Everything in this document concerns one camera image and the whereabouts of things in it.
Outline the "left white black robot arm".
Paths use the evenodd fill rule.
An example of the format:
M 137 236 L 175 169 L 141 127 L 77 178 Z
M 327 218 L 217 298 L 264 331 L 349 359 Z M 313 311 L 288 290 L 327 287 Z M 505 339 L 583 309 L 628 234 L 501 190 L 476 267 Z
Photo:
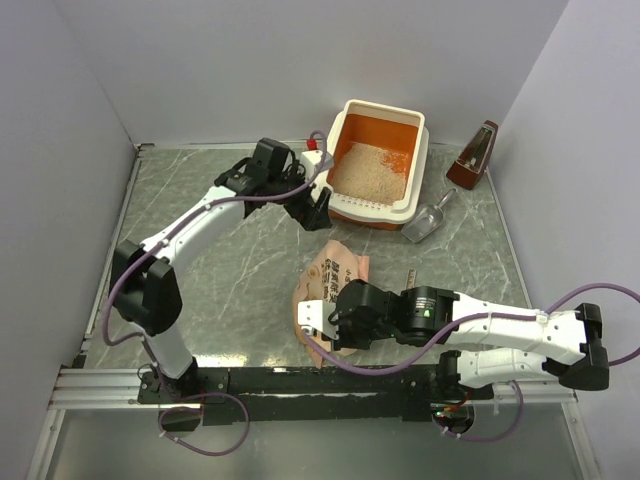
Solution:
M 332 159 L 322 132 L 309 140 L 320 146 L 302 155 L 282 142 L 259 140 L 251 156 L 221 173 L 177 220 L 140 243 L 125 240 L 115 249 L 106 310 L 132 324 L 172 400 L 187 401 L 200 390 L 197 361 L 177 327 L 182 272 L 226 229 L 269 203 L 283 206 L 306 231 L 330 227 L 331 190 L 316 179 Z

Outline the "peach cat litter bag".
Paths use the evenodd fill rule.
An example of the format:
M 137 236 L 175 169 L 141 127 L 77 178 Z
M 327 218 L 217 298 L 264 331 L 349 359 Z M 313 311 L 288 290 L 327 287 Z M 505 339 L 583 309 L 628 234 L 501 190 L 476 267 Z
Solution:
M 307 346 L 303 338 L 298 324 L 298 304 L 308 300 L 334 303 L 350 281 L 369 279 L 369 266 L 369 256 L 357 255 L 339 241 L 329 240 L 300 275 L 292 296 L 294 331 L 316 368 L 323 366 L 324 359 Z

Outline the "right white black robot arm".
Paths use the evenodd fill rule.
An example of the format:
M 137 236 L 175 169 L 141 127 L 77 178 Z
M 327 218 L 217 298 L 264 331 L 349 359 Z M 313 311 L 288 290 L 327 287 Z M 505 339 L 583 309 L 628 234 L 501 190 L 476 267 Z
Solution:
M 555 378 L 581 391 L 609 386 L 601 311 L 595 304 L 545 313 L 442 288 L 420 286 L 395 294 L 353 280 L 335 302 L 323 305 L 320 317 L 318 329 L 334 351 L 367 350 L 386 339 L 417 348 L 445 347 L 436 384 L 448 398 L 523 379 Z

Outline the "metal litter scoop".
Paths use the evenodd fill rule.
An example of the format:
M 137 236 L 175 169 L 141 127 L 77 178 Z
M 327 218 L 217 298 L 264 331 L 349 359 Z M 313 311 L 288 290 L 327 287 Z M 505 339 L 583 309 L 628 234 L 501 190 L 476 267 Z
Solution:
M 413 243 L 419 243 L 435 232 L 444 219 L 444 206 L 456 195 L 453 188 L 436 204 L 425 204 L 419 212 L 401 229 L 401 234 Z

